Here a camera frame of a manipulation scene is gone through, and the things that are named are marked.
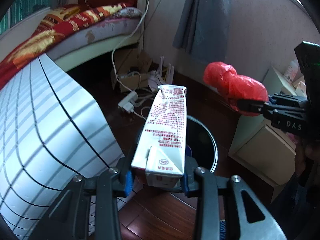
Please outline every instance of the power strip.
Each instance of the power strip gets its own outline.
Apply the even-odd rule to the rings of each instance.
[[[138,94],[136,91],[131,91],[124,99],[118,103],[118,107],[127,113],[132,113],[134,111],[134,106],[132,103],[138,100]]]

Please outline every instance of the black trash can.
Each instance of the black trash can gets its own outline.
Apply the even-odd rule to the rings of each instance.
[[[216,142],[207,129],[198,119],[187,115],[186,155],[195,158],[200,167],[214,173],[218,164],[218,148]],[[162,188],[169,192],[182,192],[180,181],[174,188]]]

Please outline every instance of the bedspread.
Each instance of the bedspread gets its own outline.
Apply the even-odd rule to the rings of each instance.
[[[64,13],[56,13],[59,17],[46,16],[34,34],[17,46],[0,63],[0,89],[23,67],[48,49],[73,33],[85,29],[97,22],[110,17],[129,4],[121,3],[114,6],[102,6],[78,12],[74,9],[65,9]]]

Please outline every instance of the cable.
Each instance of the cable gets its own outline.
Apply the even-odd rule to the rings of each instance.
[[[152,101],[154,100],[154,98],[153,98],[154,96],[153,95],[151,95],[150,97],[147,97],[147,98],[145,98],[145,99],[143,99],[143,100],[141,100],[140,102],[138,102],[138,103],[135,103],[134,104],[134,107],[140,107],[140,106],[142,106],[142,104],[145,102],[145,101],[147,101],[148,99],[151,99]]]
[[[133,113],[134,113],[135,115],[137,115],[138,117],[143,118],[144,120],[146,120],[146,118],[144,118],[142,115],[138,114],[137,112],[133,111]]]
[[[137,27],[133,30],[133,32],[132,32],[129,36],[126,36],[122,41],[120,41],[120,42],[114,47],[114,49],[113,49],[113,51],[112,51],[112,53],[111,53],[111,61],[112,61],[113,70],[115,71],[115,76],[116,76],[117,81],[118,81],[121,85],[123,85],[126,89],[128,89],[129,91],[131,91],[131,92],[132,92],[133,90],[130,89],[129,87],[127,87],[126,85],[124,85],[124,84],[120,81],[120,79],[119,79],[119,77],[118,77],[116,65],[115,65],[115,62],[114,62],[114,54],[115,54],[116,49],[119,48],[122,43],[124,43],[127,39],[131,38],[131,37],[136,33],[136,31],[138,30],[138,28],[139,28],[140,25],[142,24],[143,19],[146,17],[146,14],[147,14],[147,12],[148,12],[148,9],[149,9],[149,0],[147,0],[146,11],[145,11],[144,14],[142,15],[142,17],[141,17],[141,19],[140,19],[140,22],[138,23]]]
[[[146,29],[148,28],[148,26],[149,26],[149,24],[150,24],[150,22],[151,22],[151,20],[152,20],[153,16],[155,15],[155,12],[156,12],[156,10],[158,9],[158,7],[159,7],[159,5],[160,5],[161,1],[162,1],[162,0],[159,0],[158,4],[156,5],[156,8],[154,9],[153,13],[151,14],[149,21],[145,24],[145,26],[144,26],[144,30],[143,30],[143,32],[141,32],[141,34],[140,34],[140,36],[139,36],[138,40],[142,37],[142,35],[143,35],[143,34],[144,34],[144,32],[146,31]],[[160,82],[160,84],[161,84],[161,85],[163,85],[163,84],[162,84],[162,82],[161,82],[161,80],[160,80],[160,78],[159,78],[159,76],[157,75],[157,73],[155,74],[155,77],[157,77],[157,78],[158,78],[158,80],[159,80],[159,82]]]
[[[141,83],[141,74],[138,72],[138,71],[132,71],[132,72],[130,72],[128,75],[130,75],[130,74],[138,74],[139,75],[139,82],[138,82],[138,86],[134,89],[134,91],[137,89],[137,88],[139,88],[139,86],[140,86],[140,83]]]
[[[140,88],[141,90],[145,90],[145,91],[147,91],[147,92],[149,92],[149,93],[151,93],[151,94],[154,94],[150,89],[147,89],[147,88]]]
[[[150,107],[150,106],[144,106],[144,107],[141,108],[141,110],[140,110],[140,113],[141,113],[141,116],[143,117],[143,119],[144,119],[144,120],[147,120],[147,119],[143,116],[143,114],[142,114],[142,111],[143,111],[144,109],[151,109],[151,107]]]

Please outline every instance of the mattress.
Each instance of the mattress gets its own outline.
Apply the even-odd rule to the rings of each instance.
[[[77,49],[118,35],[128,35],[137,27],[140,18],[106,19],[89,28],[81,30],[47,52],[52,60]]]

